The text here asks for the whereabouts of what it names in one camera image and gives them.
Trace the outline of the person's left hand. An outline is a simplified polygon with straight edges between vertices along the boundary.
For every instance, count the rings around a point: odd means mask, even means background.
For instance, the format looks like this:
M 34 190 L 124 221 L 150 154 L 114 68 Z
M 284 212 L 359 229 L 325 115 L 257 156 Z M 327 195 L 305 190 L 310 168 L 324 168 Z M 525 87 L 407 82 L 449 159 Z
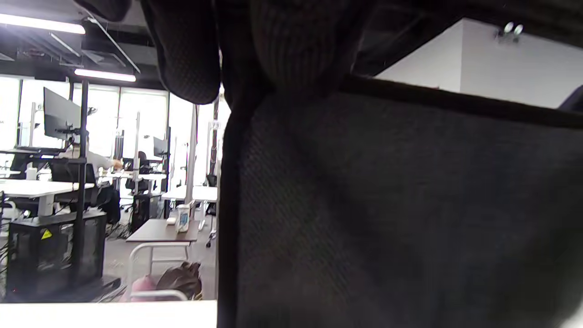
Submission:
M 454 21 L 522 23 L 582 45 L 580 0 L 77 0 L 121 22 L 137 6 L 161 83 L 194 104 L 225 88 L 232 107 L 275 92 L 371 76 Z

